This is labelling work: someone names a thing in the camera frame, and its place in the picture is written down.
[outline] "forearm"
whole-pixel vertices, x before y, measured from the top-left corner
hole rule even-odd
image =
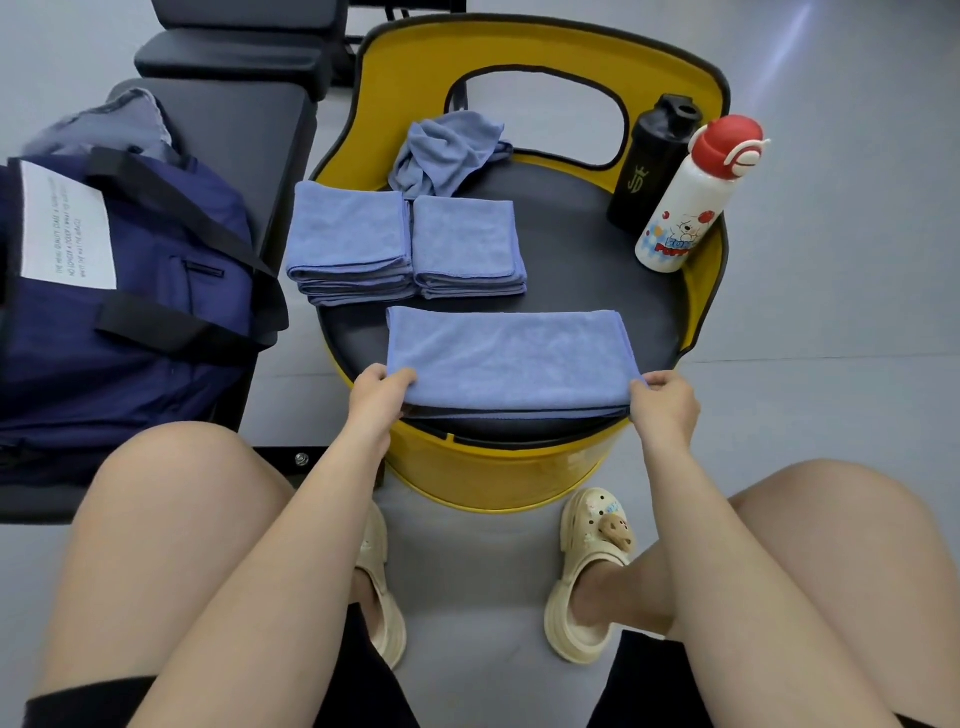
[[[379,465],[341,433],[174,652],[132,726],[312,725]]]
[[[899,724],[685,447],[644,443],[697,685],[718,728]]]

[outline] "bag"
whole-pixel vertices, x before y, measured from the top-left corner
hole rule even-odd
[[[88,483],[136,433],[204,419],[287,328],[242,197],[196,159],[98,148],[6,179],[0,484]]]

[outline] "foot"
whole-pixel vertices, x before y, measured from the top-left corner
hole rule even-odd
[[[353,590],[359,597],[357,601],[364,613],[373,646],[393,669],[407,648],[407,625],[400,608],[396,606],[394,596],[387,589],[387,574],[384,570],[386,563],[387,522],[376,503],[371,503],[367,525],[364,527],[363,544],[360,545],[360,555],[357,557],[353,574]]]
[[[596,612],[584,595],[593,578],[603,576],[602,567],[588,567],[605,562],[606,565],[625,567],[630,563],[634,549],[634,533],[619,501],[601,488],[586,488],[575,494],[566,504],[561,518],[560,548],[564,553],[564,574],[547,600],[543,627],[554,650],[571,663],[589,665],[603,653],[610,641],[609,623],[595,621]],[[571,604],[574,588],[583,575],[577,590],[577,604]]]

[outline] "cartoon dog on bottle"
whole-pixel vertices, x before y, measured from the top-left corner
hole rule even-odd
[[[714,217],[716,213],[713,210],[704,210],[699,215],[681,215],[676,221],[671,221],[670,211],[665,210],[662,222],[652,230],[647,230],[646,234],[654,238],[657,253],[670,257],[688,255]]]

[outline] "black shaker bottle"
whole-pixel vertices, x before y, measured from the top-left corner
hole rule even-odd
[[[634,143],[620,170],[607,219],[639,236],[688,153],[704,115],[689,96],[664,93],[634,125]]]

